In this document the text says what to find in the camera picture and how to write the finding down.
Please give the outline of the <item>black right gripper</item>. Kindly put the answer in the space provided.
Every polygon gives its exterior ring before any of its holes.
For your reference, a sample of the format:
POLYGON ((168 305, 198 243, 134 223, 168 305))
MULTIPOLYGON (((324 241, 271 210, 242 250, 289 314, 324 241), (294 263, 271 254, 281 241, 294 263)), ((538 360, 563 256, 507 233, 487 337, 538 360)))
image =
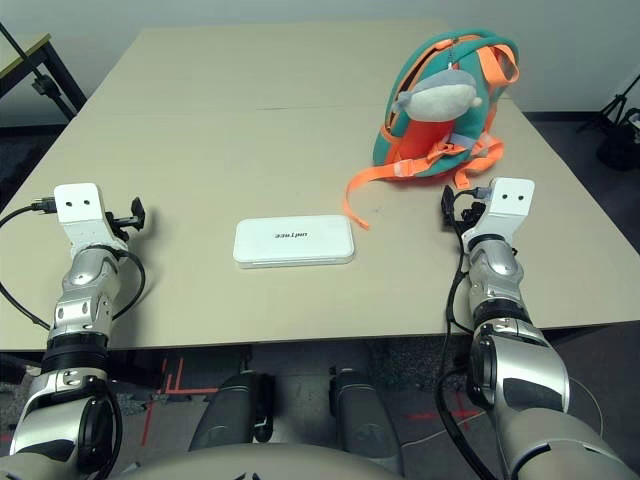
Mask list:
POLYGON ((457 208, 460 197, 455 197, 453 189, 446 185, 441 196, 441 214, 443 225, 446 228, 453 228, 457 235, 476 226, 484 214, 484 203, 478 200, 472 201, 462 209, 457 208))

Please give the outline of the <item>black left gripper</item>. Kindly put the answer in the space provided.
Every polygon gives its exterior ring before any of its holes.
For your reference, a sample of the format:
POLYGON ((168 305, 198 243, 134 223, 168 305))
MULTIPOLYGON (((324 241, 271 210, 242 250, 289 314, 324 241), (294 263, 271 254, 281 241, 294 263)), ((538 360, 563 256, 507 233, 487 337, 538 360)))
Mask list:
POLYGON ((135 197, 132 200, 131 213, 131 220, 129 218, 116 218, 110 211, 105 213, 107 223, 116 238, 119 238, 120 240, 128 240, 129 234, 125 231, 125 228, 130 226, 135 228, 137 231, 141 231, 144 228, 146 212, 139 197, 135 197))

